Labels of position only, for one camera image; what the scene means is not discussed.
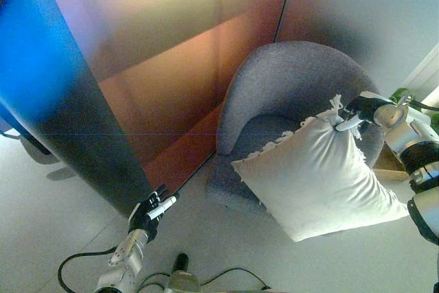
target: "blue light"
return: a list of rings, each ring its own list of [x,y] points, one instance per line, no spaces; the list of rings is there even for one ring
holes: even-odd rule
[[[0,102],[46,120],[68,95],[85,61],[55,0],[7,0],[0,9]]]

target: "wall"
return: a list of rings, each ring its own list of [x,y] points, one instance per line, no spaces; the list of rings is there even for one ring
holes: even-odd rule
[[[439,39],[439,0],[288,0],[279,40],[339,49],[390,96]]]
[[[242,60],[274,40],[283,3],[56,1],[144,168],[220,105]],[[209,117],[190,135],[198,148],[187,157],[202,160],[214,150],[215,125]],[[166,158],[167,171],[185,166],[175,153]]]

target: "white pillow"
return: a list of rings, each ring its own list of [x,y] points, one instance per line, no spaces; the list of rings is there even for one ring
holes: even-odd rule
[[[333,108],[284,132],[263,151],[232,162],[235,171],[295,241],[370,226],[408,215],[383,187],[357,148],[357,131],[337,132],[340,95]]]

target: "chair backrest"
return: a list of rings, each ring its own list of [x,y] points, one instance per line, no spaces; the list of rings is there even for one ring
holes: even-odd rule
[[[335,94],[347,104],[362,91],[378,93],[378,88],[354,60],[334,48],[305,41],[262,46],[247,57],[230,83],[217,130],[217,152],[230,154],[253,117],[302,121],[328,109]]]

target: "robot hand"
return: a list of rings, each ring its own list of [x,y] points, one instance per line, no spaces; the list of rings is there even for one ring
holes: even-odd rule
[[[378,94],[368,91],[361,92],[359,97],[356,97],[343,109],[341,117],[345,121],[335,129],[341,132],[361,124],[359,130],[360,132],[364,131],[368,124],[375,122],[375,112],[385,104],[394,103]]]
[[[157,226],[163,216],[165,210],[162,211],[161,202],[164,201],[169,191],[165,185],[161,185],[156,191],[152,192],[146,200],[136,205],[132,211],[129,222],[130,233],[133,230],[141,229],[145,231],[148,239],[151,242],[157,236]]]

